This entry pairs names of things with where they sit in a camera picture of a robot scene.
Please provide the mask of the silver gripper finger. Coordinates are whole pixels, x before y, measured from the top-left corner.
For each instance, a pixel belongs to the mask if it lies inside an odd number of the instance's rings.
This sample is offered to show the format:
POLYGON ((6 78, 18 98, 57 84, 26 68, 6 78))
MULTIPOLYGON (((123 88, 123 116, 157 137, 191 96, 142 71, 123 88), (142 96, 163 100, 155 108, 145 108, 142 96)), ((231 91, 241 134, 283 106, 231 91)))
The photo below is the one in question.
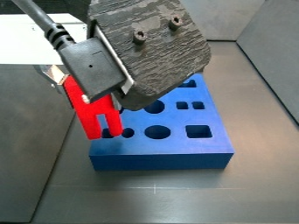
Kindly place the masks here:
POLYGON ((51 86, 58 90, 61 94, 65 93, 63 83, 69 78, 69 75, 61 70, 57 65, 41 65, 42 75, 51 83, 51 86))

